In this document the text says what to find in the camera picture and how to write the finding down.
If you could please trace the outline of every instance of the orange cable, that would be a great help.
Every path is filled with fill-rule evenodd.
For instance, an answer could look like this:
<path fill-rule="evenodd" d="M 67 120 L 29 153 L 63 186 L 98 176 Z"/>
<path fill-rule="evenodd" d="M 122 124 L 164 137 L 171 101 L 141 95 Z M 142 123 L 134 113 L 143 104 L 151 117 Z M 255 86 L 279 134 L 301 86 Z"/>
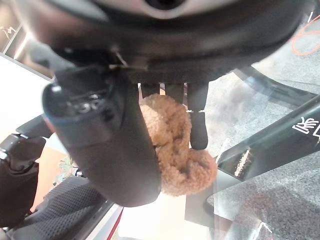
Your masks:
<path fill-rule="evenodd" d="M 307 25 L 305 25 L 302 29 L 300 29 L 299 32 L 297 33 L 297 35 L 292 38 L 291 48 L 292 48 L 292 51 L 293 51 L 294 54 L 299 55 L 299 56 L 306 56 L 306 55 L 314 53 L 315 51 L 317 51 L 320 48 L 320 43 L 319 43 L 312 50 L 306 51 L 306 52 L 301 52 L 301 51 L 297 50 L 296 46 L 295 46 L 296 42 L 297 42 L 297 39 L 299 39 L 301 37 L 304 37 L 304 36 L 307 36 L 307 35 L 320 34 L 320 31 L 303 32 L 307 27 L 309 27 L 312 23 L 314 23 L 319 18 L 320 18 L 320 15 L 315 17 L 312 21 L 310 21 Z"/>

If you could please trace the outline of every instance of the fuzzy brown toy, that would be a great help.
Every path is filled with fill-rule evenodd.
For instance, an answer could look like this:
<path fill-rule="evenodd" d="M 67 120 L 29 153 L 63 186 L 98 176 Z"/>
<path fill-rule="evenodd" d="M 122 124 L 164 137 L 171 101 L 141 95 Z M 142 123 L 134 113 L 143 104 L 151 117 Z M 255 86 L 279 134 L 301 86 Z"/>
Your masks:
<path fill-rule="evenodd" d="M 153 94 L 140 102 L 161 171 L 162 191 L 172 196 L 195 194 L 217 176 L 216 161 L 206 150 L 189 149 L 191 120 L 173 98 Z"/>

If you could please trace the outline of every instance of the stuffed animal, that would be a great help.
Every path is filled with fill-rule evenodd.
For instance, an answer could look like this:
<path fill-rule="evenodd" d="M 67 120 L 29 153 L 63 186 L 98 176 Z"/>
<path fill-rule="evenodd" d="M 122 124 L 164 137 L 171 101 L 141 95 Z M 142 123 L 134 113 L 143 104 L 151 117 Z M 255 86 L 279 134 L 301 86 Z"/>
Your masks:
<path fill-rule="evenodd" d="M 206 150 L 189 148 L 192 125 L 186 108 L 159 94 L 142 99 L 140 108 L 155 147 L 162 191 L 180 196 L 210 186 L 218 166 Z"/>

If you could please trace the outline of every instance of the white wall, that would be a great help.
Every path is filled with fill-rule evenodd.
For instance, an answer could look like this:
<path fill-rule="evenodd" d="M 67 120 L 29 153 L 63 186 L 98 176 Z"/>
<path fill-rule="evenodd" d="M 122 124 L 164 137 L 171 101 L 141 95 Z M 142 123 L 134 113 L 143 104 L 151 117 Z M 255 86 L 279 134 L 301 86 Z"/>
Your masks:
<path fill-rule="evenodd" d="M 42 92 L 49 82 L 0 55 L 0 141 L 43 113 Z M 54 135 L 47 146 L 65 152 Z"/>

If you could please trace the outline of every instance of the black metal frame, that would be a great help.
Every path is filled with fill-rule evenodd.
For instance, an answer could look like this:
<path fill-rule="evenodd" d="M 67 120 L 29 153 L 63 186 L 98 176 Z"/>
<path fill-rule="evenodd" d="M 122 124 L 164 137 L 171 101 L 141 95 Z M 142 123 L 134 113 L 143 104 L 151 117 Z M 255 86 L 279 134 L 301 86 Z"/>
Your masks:
<path fill-rule="evenodd" d="M 278 83 L 252 66 L 236 69 L 234 73 L 271 101 L 296 109 L 223 152 L 220 170 L 244 181 L 320 150 L 320 130 L 316 122 L 307 133 L 293 128 L 302 118 L 320 120 L 320 95 Z"/>

